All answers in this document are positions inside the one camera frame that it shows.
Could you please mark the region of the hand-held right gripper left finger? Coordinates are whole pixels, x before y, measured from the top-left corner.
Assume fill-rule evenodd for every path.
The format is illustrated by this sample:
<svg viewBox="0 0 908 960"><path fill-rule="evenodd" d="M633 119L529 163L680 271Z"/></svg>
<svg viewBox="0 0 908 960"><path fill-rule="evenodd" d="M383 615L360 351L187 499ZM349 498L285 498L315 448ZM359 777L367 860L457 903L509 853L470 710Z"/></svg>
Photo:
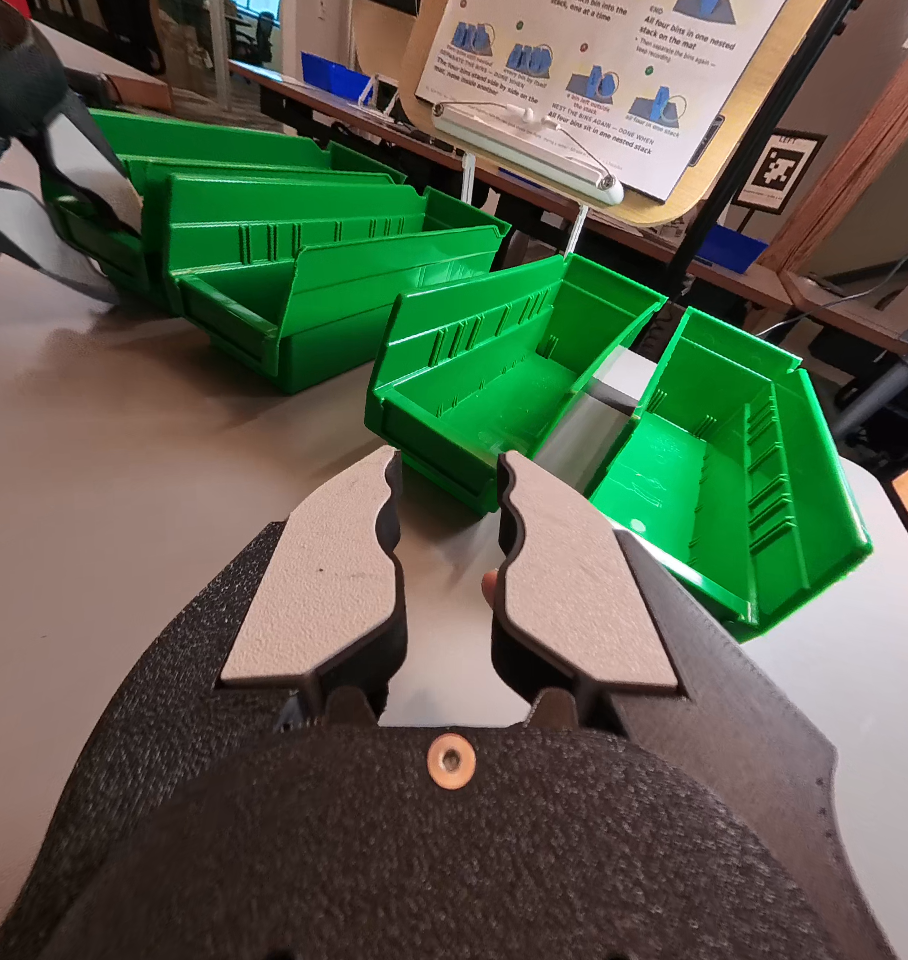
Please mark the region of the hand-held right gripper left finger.
<svg viewBox="0 0 908 960"><path fill-rule="evenodd" d="M220 671L229 689L286 689L308 715L362 690L375 715L404 663L408 624L397 502L400 451L383 445L289 515Z"/></svg>

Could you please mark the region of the black office chair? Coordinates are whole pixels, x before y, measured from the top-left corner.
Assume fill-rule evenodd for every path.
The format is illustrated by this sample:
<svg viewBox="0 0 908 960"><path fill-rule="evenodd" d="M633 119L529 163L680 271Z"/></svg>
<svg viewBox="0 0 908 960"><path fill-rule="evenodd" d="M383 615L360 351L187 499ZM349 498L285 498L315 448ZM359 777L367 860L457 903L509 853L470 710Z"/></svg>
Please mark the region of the black office chair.
<svg viewBox="0 0 908 960"><path fill-rule="evenodd" d="M251 66L266 66L272 61L272 33L276 18L269 10L257 13L255 19L228 15L230 58Z"/></svg>

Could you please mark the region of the black metal pole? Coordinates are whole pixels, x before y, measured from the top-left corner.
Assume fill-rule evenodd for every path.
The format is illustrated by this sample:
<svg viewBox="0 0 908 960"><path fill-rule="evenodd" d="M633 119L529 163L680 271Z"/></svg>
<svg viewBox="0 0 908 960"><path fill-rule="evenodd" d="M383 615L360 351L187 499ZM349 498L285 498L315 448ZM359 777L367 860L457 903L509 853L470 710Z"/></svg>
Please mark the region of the black metal pole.
<svg viewBox="0 0 908 960"><path fill-rule="evenodd" d="M859 1L823 2L816 18L798 42L783 71L772 85L746 129L739 146L708 195L693 224L688 228L677 252L664 269L659 289L676 301L687 280L688 269L700 252L707 235L718 222L726 206L747 181L753 165L760 159L770 134L802 87L832 37L844 30L844 20Z"/></svg>

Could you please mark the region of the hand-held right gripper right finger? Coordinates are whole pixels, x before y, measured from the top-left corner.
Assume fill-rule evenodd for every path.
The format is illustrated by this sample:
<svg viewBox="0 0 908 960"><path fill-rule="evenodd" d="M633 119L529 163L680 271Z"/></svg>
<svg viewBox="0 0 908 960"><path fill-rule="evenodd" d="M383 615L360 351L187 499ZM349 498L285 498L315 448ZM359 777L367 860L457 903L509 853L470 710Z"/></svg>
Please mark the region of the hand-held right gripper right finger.
<svg viewBox="0 0 908 960"><path fill-rule="evenodd" d="M581 722L608 694L675 698L676 676L650 606L610 521L516 450L499 456L491 659L533 706L546 690Z"/></svg>

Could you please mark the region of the green plastic storage bin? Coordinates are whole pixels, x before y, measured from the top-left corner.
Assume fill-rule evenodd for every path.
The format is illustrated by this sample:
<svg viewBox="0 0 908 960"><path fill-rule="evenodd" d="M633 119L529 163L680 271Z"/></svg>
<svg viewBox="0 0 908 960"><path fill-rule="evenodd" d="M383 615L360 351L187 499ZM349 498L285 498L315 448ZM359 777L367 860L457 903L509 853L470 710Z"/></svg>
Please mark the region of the green plastic storage bin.
<svg viewBox="0 0 908 960"><path fill-rule="evenodd" d="M617 347L666 297L576 254L400 294L368 383L364 425L480 515L497 462L532 459Z"/></svg>
<svg viewBox="0 0 908 960"><path fill-rule="evenodd" d="M371 361L400 294L486 275L509 231L387 174L172 169L151 186L172 312L286 394Z"/></svg>
<svg viewBox="0 0 908 960"><path fill-rule="evenodd" d="M800 358L693 308L588 491L740 642L872 552Z"/></svg>
<svg viewBox="0 0 908 960"><path fill-rule="evenodd" d="M42 194L60 237L98 262L118 287L169 308L162 266L169 223L166 198L173 174L216 179L318 179L323 184L402 185L407 176L337 142L320 147L307 137L217 126L120 110L92 110L143 201L142 231L115 230L92 204L42 175Z"/></svg>

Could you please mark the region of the cardboard box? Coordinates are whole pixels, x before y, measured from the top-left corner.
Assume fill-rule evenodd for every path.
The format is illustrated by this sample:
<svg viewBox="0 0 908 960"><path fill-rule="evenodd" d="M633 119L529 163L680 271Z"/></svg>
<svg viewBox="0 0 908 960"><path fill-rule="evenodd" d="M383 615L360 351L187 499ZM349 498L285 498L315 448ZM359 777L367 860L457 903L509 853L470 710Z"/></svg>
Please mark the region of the cardboard box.
<svg viewBox="0 0 908 960"><path fill-rule="evenodd" d="M202 2L158 2L155 26L171 86L212 97L216 79L209 17Z"/></svg>

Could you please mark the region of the long brown table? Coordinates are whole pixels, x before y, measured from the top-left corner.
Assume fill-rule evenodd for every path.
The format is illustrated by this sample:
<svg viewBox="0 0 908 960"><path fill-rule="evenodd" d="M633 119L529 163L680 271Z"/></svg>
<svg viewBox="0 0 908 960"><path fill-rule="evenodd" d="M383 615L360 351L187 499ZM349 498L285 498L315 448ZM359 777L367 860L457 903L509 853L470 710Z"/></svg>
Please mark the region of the long brown table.
<svg viewBox="0 0 908 960"><path fill-rule="evenodd" d="M388 121L381 114L343 100L296 78L264 67L231 60L232 74L244 77L260 89L260 109L268 118L284 123L322 146L330 141L359 152L406 173L414 186L436 186L459 194L462 151L445 149L412 128ZM514 232L562 249L578 214L575 200L555 189L501 168L495 160L478 155L475 182L499 194L495 214ZM589 211L575 251L648 286L659 287L674 251L647 235L637 235L601 213ZM693 282L690 303L698 304L707 290L724 290L724 296L780 313L793 302L776 273L758 264L744 273L726 270L700 260L687 268Z"/></svg>

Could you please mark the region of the black white marker card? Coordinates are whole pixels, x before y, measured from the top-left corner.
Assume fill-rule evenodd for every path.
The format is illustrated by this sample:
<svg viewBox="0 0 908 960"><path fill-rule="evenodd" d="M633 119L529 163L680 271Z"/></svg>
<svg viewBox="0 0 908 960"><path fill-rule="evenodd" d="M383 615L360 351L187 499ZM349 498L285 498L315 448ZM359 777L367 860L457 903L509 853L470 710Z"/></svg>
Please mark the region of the black white marker card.
<svg viewBox="0 0 908 960"><path fill-rule="evenodd" d="M782 214L826 139L825 134L776 128L731 203L745 210Z"/></svg>

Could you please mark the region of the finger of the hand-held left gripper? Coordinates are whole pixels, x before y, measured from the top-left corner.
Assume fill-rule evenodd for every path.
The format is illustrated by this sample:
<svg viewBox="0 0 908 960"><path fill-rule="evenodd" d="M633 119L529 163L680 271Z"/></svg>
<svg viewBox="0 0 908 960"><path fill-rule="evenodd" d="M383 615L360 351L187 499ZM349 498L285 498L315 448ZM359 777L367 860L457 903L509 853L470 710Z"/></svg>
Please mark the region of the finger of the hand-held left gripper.
<svg viewBox="0 0 908 960"><path fill-rule="evenodd" d="M59 236L39 199L1 181L0 254L101 303L121 301L117 288L92 261Z"/></svg>
<svg viewBox="0 0 908 960"><path fill-rule="evenodd" d="M143 201L84 102L66 93L40 128L42 168L130 234L142 231Z"/></svg>

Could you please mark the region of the small white tablet stand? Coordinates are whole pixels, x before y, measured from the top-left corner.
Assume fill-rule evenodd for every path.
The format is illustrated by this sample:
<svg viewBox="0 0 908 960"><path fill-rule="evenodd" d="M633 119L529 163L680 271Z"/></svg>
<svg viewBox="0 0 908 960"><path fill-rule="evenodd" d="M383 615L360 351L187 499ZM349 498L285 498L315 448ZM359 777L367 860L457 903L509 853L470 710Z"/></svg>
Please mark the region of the small white tablet stand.
<svg viewBox="0 0 908 960"><path fill-rule="evenodd" d="M359 95L356 106L362 110L379 114L389 122L394 122L393 114L399 101L399 82L384 73L370 75Z"/></svg>

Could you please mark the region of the blue plastic bin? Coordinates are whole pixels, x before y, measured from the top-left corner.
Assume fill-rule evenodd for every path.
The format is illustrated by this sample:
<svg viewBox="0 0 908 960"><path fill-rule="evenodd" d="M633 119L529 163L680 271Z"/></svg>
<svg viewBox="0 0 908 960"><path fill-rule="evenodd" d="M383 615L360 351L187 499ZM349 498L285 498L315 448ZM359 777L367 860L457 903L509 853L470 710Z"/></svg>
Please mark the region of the blue plastic bin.
<svg viewBox="0 0 908 960"><path fill-rule="evenodd" d="M318 54L302 51L300 57L306 84L354 103L364 103L370 97L371 77Z"/></svg>
<svg viewBox="0 0 908 960"><path fill-rule="evenodd" d="M700 245L696 258L737 275L744 275L768 246L767 242L715 223Z"/></svg>

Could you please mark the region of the grey desk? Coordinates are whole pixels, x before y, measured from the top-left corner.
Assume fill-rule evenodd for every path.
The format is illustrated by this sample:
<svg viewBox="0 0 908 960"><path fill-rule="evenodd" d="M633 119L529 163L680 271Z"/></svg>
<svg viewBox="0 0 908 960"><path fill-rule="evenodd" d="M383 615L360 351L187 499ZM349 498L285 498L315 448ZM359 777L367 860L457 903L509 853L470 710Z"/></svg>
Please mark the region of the grey desk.
<svg viewBox="0 0 908 960"><path fill-rule="evenodd" d="M369 376L282 395L183 319L0 260L0 924L148 645L380 444ZM872 555L745 651L835 745L848 859L908 958L908 533L880 483L843 468Z"/></svg>

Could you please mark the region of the brown side table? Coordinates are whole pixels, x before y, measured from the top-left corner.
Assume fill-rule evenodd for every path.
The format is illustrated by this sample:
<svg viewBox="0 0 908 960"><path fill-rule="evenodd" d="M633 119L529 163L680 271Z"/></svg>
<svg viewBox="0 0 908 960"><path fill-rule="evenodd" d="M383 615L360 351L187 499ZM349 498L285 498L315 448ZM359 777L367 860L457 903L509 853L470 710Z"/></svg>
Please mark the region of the brown side table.
<svg viewBox="0 0 908 960"><path fill-rule="evenodd" d="M789 270L777 274L785 293L800 314L823 327L842 330L890 353L905 354L908 319L889 316L870 305L852 299L844 303L816 282Z"/></svg>

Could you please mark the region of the grey metal stand leg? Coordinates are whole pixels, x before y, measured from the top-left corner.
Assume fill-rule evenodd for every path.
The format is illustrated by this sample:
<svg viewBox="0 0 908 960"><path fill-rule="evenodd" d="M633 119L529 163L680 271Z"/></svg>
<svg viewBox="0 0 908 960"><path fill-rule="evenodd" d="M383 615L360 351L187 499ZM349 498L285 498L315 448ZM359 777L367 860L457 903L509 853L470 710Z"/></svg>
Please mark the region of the grey metal stand leg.
<svg viewBox="0 0 908 960"><path fill-rule="evenodd" d="M907 335L908 329L902 334L902 338ZM867 420L907 388L908 350L899 357L894 366L882 374L868 389L862 390L838 415L830 428L834 441L842 442L850 434L858 431Z"/></svg>

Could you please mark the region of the white page holder bar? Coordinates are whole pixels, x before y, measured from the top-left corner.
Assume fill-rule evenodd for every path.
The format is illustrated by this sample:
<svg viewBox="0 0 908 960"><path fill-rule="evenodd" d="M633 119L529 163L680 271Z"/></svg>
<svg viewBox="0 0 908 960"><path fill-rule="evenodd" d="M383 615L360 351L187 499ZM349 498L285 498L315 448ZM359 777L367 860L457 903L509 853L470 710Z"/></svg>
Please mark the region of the white page holder bar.
<svg viewBox="0 0 908 960"><path fill-rule="evenodd" d="M625 198L625 189L608 167L549 116L528 106L500 101L433 103L435 127L501 160L569 188L605 207Z"/></svg>

